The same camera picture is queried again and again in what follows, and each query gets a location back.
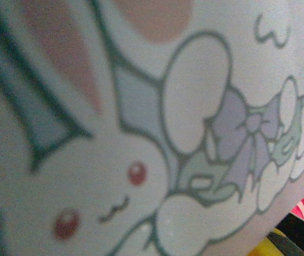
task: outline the cartoon bunny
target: cartoon bunny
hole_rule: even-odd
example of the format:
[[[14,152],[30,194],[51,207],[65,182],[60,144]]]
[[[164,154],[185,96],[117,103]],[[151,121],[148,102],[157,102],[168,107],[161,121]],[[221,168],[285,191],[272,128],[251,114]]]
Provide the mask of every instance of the cartoon bunny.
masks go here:
[[[0,94],[0,127],[11,131],[0,130],[10,253],[198,255],[266,211],[304,171],[304,78],[293,56],[300,35],[292,6],[194,2],[184,8],[191,18],[183,30],[156,43],[127,19],[124,2],[69,0],[49,9],[23,2],[24,12],[39,6],[59,31],[65,27],[54,7],[69,18],[73,33],[53,31],[61,44],[67,37],[77,45],[68,54],[49,41],[49,27],[35,27],[38,17],[0,6],[39,87],[47,84],[42,94],[54,113],[45,117],[52,126],[32,125],[28,113],[43,107],[28,110],[11,98],[33,144]],[[234,12],[242,18],[231,19]],[[20,150],[4,150],[7,143]],[[49,150],[39,155],[37,176],[28,176],[33,145]]]

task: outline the green outline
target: green outline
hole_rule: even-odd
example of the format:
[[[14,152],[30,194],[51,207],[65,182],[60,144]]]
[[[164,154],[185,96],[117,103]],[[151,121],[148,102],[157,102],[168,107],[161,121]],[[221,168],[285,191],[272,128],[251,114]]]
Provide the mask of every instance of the green outline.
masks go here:
[[[48,89],[48,86],[40,79],[39,75],[34,72],[34,69],[25,59],[14,40],[7,33],[9,31],[1,21],[0,17],[0,46],[6,50],[6,55],[11,59],[12,64],[17,67],[26,78],[31,81],[32,89],[46,104],[54,115],[63,122],[64,127],[69,130],[69,134],[59,141],[55,141],[49,147],[44,148],[36,143],[35,136],[28,118],[21,112],[21,107],[16,103],[16,100],[11,96],[11,90],[7,88],[8,79],[0,75],[0,91],[6,96],[8,102],[18,116],[20,123],[26,131],[27,139],[32,149],[32,164],[30,170],[32,173],[37,173],[40,163],[58,148],[62,147],[76,137],[84,137],[92,139],[93,135],[86,129],[82,128],[77,121],[67,113],[58,99],[53,96],[53,93]]]
[[[112,75],[113,75],[114,80],[116,79],[115,72],[114,72],[114,68],[116,67],[116,65],[118,65],[118,66],[120,66],[120,67],[122,67],[122,68],[124,68],[124,69],[126,69],[126,70],[128,70],[128,71],[130,71],[130,72],[132,72],[134,75],[136,75],[136,76],[138,76],[138,77],[140,77],[140,78],[142,78],[142,79],[145,79],[148,83],[150,83],[151,85],[154,85],[153,87],[156,88],[157,90],[162,90],[161,98],[159,99],[160,103],[162,103],[162,101],[163,101],[162,95],[163,95],[163,91],[164,91],[164,88],[163,88],[163,87],[161,88],[161,86],[165,84],[165,80],[166,80],[166,78],[167,78],[167,75],[168,75],[168,73],[169,73],[169,70],[172,68],[173,62],[174,62],[175,58],[178,56],[179,52],[182,50],[182,48],[185,47],[186,44],[187,44],[188,42],[190,42],[191,39],[194,39],[194,38],[196,38],[196,37],[200,37],[200,36],[208,35],[208,34],[210,34],[210,35],[220,35],[220,34],[218,34],[218,33],[216,33],[216,32],[213,32],[213,31],[199,31],[199,32],[194,33],[192,36],[189,36],[188,38],[186,38],[186,39],[180,44],[180,46],[177,47],[177,49],[176,49],[176,50],[174,51],[174,53],[172,54],[172,56],[171,56],[171,58],[170,58],[170,61],[169,61],[168,65],[167,65],[167,68],[166,68],[166,70],[165,70],[165,72],[164,72],[164,75],[163,75],[162,78],[159,80],[159,79],[152,78],[152,77],[150,77],[149,75],[147,75],[146,73],[140,71],[138,68],[136,68],[135,66],[133,66],[129,60],[126,60],[126,59],[121,55],[121,53],[120,53],[120,51],[119,51],[119,48],[115,46],[115,43],[111,40],[109,34],[107,33],[106,27],[105,27],[105,25],[104,25],[104,23],[103,23],[103,20],[102,20],[102,13],[101,13],[100,4],[99,4],[96,0],[89,0],[88,2],[90,2],[91,6],[92,6],[92,11],[93,11],[93,14],[94,14],[95,21],[99,24],[99,27],[100,27],[100,29],[101,29],[101,33],[102,33],[102,37],[103,37],[103,41],[104,41],[104,46],[105,46],[105,49],[107,50],[107,56],[108,56],[109,61],[110,61],[111,70],[112,70]],[[231,54],[231,52],[230,52],[230,48],[229,48],[228,43],[225,41],[225,39],[224,39],[223,36],[221,36],[221,37],[222,37],[223,45],[227,47],[228,58],[229,58],[229,61],[230,61],[229,73],[228,73],[226,88],[231,88],[231,89],[233,89],[233,90],[237,90],[237,89],[236,89],[234,86],[232,86],[231,83],[230,83],[230,80],[231,80],[231,72],[232,72],[232,69],[233,69],[232,54]],[[280,48],[284,47],[285,45],[282,45],[282,44],[286,44],[286,43],[287,43],[287,40],[289,39],[289,38],[287,38],[286,41],[285,41],[284,43],[279,43],[279,42],[276,40],[277,38],[275,37],[275,34],[274,34],[273,31],[271,31],[270,33],[268,33],[268,34],[266,35],[266,37],[264,37],[263,39],[265,39],[265,40],[267,41],[270,37],[272,37],[275,46],[276,46],[276,47],[280,47]],[[295,84],[296,84],[296,81],[295,81],[295,79],[294,79],[293,76],[289,76],[289,77],[285,80],[285,82],[286,82],[287,80],[289,80],[289,79],[294,80],[294,82],[295,82]],[[281,94],[281,92],[278,93],[278,94],[276,94],[274,97],[279,97],[280,94]],[[116,94],[116,98],[117,98],[117,108],[118,108],[118,112],[120,113],[120,100],[119,100],[118,97],[119,97],[119,95]],[[246,108],[247,108],[247,116],[248,116],[249,114],[254,113],[254,112],[258,112],[258,113],[259,113],[259,112],[264,112],[264,110],[265,110],[265,109],[262,108],[262,107],[261,107],[261,108],[253,108],[253,107],[250,107],[248,104],[246,104],[244,98],[243,98],[243,102],[245,103]],[[298,96],[297,96],[297,104],[300,104],[300,98],[298,98]],[[281,119],[280,119],[280,117],[279,117],[279,107],[280,107],[280,104],[278,105],[277,119],[278,119],[278,121],[279,121],[279,129],[281,129],[281,127],[283,126],[283,124],[282,124]],[[206,123],[205,129],[207,129],[207,127],[209,126],[210,122],[216,117],[216,115],[213,116],[213,117],[211,117],[211,118],[208,118],[208,119],[205,119],[205,120],[204,120],[204,123]],[[165,124],[164,124],[164,122],[163,122],[163,119],[161,119],[161,120],[162,120],[162,124],[163,124],[163,128],[164,128],[164,133],[166,133],[166,139],[167,139],[166,142],[171,146],[171,148],[172,148],[173,151],[176,153],[176,155],[179,156],[179,169],[178,169],[178,176],[177,176],[177,184],[178,184],[179,176],[180,176],[180,174],[181,174],[181,171],[182,171],[184,165],[185,165],[185,164],[192,158],[192,156],[194,156],[196,153],[198,153],[198,152],[200,152],[200,151],[202,151],[202,150],[205,152],[205,137],[203,137],[203,141],[199,144],[198,148],[195,149],[192,153],[190,153],[190,154],[182,154],[182,153],[180,153],[180,152],[175,148],[175,146],[173,146],[172,141],[170,141],[170,140],[168,139],[168,137],[167,137],[167,132],[165,131]],[[123,131],[125,131],[125,132],[131,132],[131,133],[133,133],[133,134],[138,134],[138,135],[142,135],[142,136],[146,136],[148,139],[152,140],[152,141],[153,141],[155,144],[157,144],[157,146],[159,147],[158,142],[154,141],[153,138],[150,138],[148,134],[146,134],[146,133],[144,133],[144,132],[140,132],[139,129],[132,129],[131,127],[127,127],[127,126],[124,124],[124,121],[123,121],[122,119],[120,119],[120,122],[121,122],[121,127],[122,127]],[[274,139],[274,140],[266,140],[266,142],[276,142],[276,141],[277,141],[276,139]],[[209,160],[208,157],[207,157],[207,154],[205,154],[205,156],[206,156],[206,159],[207,159],[208,163],[219,163],[219,161],[214,161],[214,162],[213,162],[213,161]],[[270,161],[272,161],[272,159],[273,159],[272,156],[273,156],[273,154],[270,153]],[[254,180],[254,183],[253,183],[253,190],[254,190],[254,189],[257,189],[257,188],[255,187],[255,184],[256,184],[257,181],[259,181],[259,179]],[[274,196],[274,199],[277,197],[277,195],[278,195],[279,193],[281,193],[281,191],[283,190],[283,188]],[[175,189],[169,191],[169,193],[167,194],[166,198],[168,198],[168,197],[170,197],[170,196],[172,196],[172,195],[176,195],[176,194],[177,194],[177,195],[184,194],[184,193],[182,193],[182,192],[179,191],[178,185],[175,187]],[[187,193],[187,192],[185,193],[185,195],[191,196],[192,198],[194,198],[191,194],[189,194],[189,193]],[[235,234],[236,232],[238,232],[242,227],[244,227],[245,224],[248,223],[249,220],[255,216],[255,214],[261,215],[262,213],[266,212],[266,211],[269,209],[269,207],[268,207],[267,209],[265,209],[265,211],[260,211],[260,210],[258,209],[258,206],[256,205],[256,206],[255,206],[255,209],[256,209],[256,210],[254,211],[254,213],[253,213],[249,218],[247,218],[246,221],[245,221],[241,226],[239,226],[238,228],[236,228],[236,229],[235,229],[233,232],[231,232],[230,234],[227,234],[226,236],[221,237],[221,238],[219,238],[219,239],[208,239],[207,243],[203,246],[203,249],[202,249],[202,250],[200,251],[200,253],[197,254],[197,255],[201,255],[201,254],[203,253],[203,251],[207,248],[207,246],[208,246],[209,244],[218,243],[218,242],[220,242],[220,241],[226,239],[227,237],[230,237],[230,236],[234,235],[234,234]],[[151,217],[149,217],[149,218],[144,219],[143,221],[138,222],[138,223],[137,223],[137,224],[136,224],[136,225],[135,225],[127,234],[126,234],[125,237],[127,238],[127,236],[129,236],[129,234],[131,234],[131,233],[132,233],[140,224],[142,224],[143,222],[145,222],[145,221],[151,221],[151,224],[152,224],[152,226],[153,226],[153,233],[151,234],[151,236],[150,236],[150,238],[148,239],[148,241],[147,241],[147,243],[146,243],[145,246],[148,246],[149,243],[154,242],[156,248],[159,250],[159,253],[160,253],[161,255],[168,255],[168,254],[165,252],[165,250],[162,248],[162,246],[161,246],[161,244],[160,244],[160,242],[159,242],[159,240],[158,240],[157,232],[156,232],[157,227],[156,227],[156,223],[155,223],[155,221],[156,221],[155,218],[156,218],[156,215],[151,216]],[[122,239],[122,241],[116,246],[116,250],[113,251],[113,253],[117,252],[117,250],[119,249],[120,245],[122,245],[122,244],[124,243],[124,241],[125,241],[125,239]]]
[[[260,23],[262,20],[263,14],[259,14],[256,21],[255,21],[255,25],[254,25],[254,38],[255,40],[259,43],[259,44],[264,44],[265,42],[267,42],[269,39],[272,39],[274,46],[276,48],[278,48],[279,50],[284,48],[286,46],[286,44],[288,43],[289,39],[290,39],[290,35],[291,35],[291,28],[287,27],[286,30],[286,39],[285,41],[283,41],[282,43],[278,41],[278,38],[276,36],[276,33],[272,30],[270,32],[268,32],[267,34],[265,34],[264,36],[260,35]]]

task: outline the bunny ear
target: bunny ear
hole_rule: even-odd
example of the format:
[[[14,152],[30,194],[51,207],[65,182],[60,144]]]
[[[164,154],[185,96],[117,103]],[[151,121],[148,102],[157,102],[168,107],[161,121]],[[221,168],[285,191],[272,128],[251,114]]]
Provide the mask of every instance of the bunny ear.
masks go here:
[[[169,41],[183,32],[191,18],[192,0],[115,0],[125,18],[147,40]]]
[[[91,138],[92,134],[65,109],[50,84],[32,68],[4,23],[0,15],[0,91],[22,122],[32,149],[31,170],[36,171],[40,162],[60,146],[75,137]]]
[[[89,56],[90,66],[96,72],[97,92],[101,96],[101,115],[95,126],[105,125],[110,129],[119,129],[117,95],[114,87],[113,72],[115,58],[113,49],[109,48],[111,42],[105,38],[103,27],[100,24],[98,10],[90,7],[85,0],[67,0],[70,12],[77,23],[79,33],[83,35],[84,48]]]
[[[64,1],[21,0],[25,18],[54,67],[80,89],[96,111],[100,93],[80,31]]]

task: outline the pink shape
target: pink shape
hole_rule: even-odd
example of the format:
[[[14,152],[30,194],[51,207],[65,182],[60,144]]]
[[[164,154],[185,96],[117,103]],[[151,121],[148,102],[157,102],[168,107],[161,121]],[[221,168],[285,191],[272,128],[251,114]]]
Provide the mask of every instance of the pink shape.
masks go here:
[[[133,162],[127,174],[133,186],[141,186],[146,181],[147,167],[143,162]]]
[[[179,36],[189,25],[192,0],[115,0],[133,27],[146,39],[162,43]]]
[[[56,239],[65,241],[75,235],[80,226],[80,214],[75,209],[65,209],[62,211],[54,225],[54,235]]]
[[[86,47],[61,0],[21,0],[26,23],[59,72],[80,88],[97,111],[101,99]]]

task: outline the bunny mouth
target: bunny mouth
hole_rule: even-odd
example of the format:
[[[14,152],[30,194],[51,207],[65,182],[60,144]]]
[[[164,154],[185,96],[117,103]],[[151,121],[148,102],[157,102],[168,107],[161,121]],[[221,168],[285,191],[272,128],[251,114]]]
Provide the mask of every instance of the bunny mouth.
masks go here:
[[[111,210],[103,216],[99,217],[100,223],[106,223],[114,218],[115,214],[124,211],[130,203],[129,196],[125,196],[124,202],[121,205],[114,205]]]

